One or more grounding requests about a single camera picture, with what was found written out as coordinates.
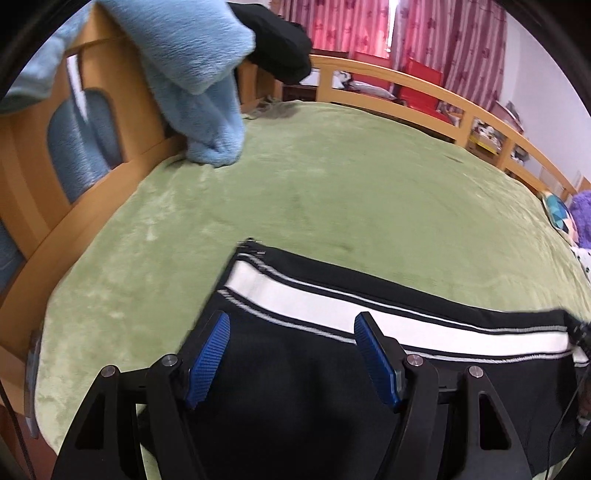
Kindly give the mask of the pink patterned curtains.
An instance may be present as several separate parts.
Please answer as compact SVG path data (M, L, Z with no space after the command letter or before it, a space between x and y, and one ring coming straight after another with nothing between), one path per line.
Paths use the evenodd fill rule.
M507 12L495 1L283 1L279 13L304 26L315 49L385 58L394 70L416 60L486 110L500 97Z

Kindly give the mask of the colourful geometric cushion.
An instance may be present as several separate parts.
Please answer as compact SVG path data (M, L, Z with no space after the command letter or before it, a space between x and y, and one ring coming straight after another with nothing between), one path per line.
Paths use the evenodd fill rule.
M555 194L545 191L540 194L546 215L553 228L571 246L578 245L578 230L566 204Z

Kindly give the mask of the black garment on footboard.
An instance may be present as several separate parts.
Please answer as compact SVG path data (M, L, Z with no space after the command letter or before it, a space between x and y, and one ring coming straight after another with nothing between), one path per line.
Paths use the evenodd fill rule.
M259 4L228 3L232 13L256 36L247 59L276 80L295 85L311 74L312 42L304 27Z

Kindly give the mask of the white black-dotted pillow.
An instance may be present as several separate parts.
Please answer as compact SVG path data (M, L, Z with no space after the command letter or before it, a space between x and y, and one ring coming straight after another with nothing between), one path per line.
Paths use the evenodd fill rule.
M579 262L587 280L591 282L591 250L581 247L572 247L571 251Z

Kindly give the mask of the light blue fleece garment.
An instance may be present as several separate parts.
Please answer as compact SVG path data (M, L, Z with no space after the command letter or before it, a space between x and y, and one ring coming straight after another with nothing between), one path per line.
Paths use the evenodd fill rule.
M224 1L104 1L134 43L165 120L187 140L186 157L213 167L236 161L245 127L233 71L256 46Z

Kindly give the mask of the black pants with white stripe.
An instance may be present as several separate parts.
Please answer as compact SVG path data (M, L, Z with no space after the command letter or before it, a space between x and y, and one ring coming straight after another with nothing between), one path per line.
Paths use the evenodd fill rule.
M177 354L151 454L206 479L590 475L590 327L502 312L245 240Z

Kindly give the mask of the green plush bed blanket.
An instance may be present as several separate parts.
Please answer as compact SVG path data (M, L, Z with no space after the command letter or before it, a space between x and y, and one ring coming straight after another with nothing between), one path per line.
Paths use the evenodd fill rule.
M466 150L360 110L283 103L245 120L228 167L159 164L54 289L35 407L53 449L99 369L179 347L254 239L499 312L590 315L590 286L540 199ZM365 479L394 415L353 345L232 328L205 405L206 457L246 479Z

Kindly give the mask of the purple plush toy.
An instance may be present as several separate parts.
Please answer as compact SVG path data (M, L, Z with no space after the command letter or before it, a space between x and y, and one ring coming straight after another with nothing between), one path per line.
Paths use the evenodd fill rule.
M591 248L591 191L584 190L572 198L570 213L577 226L579 246Z

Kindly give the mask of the wooden bed frame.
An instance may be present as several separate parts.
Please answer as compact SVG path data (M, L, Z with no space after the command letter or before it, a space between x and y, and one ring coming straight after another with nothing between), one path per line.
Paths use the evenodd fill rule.
M33 330L41 330L42 340L54 289L108 220L159 164L171 158L183 159L184 139L166 133L135 46L105 12L92 11L89 25L73 47L81 57L84 81L106 97L113 113L122 162L77 200L67 198L46 140L51 119L69 99L64 69L58 70L47 100L2 117L1 219L24 261L1 303L1 344L16 357L24 356ZM450 92L444 92L443 98L461 110L458 123L328 86L322 86L312 103L360 110L469 152L469 124L487 119L488 113ZM536 196L543 188L541 181L508 155L487 164Z

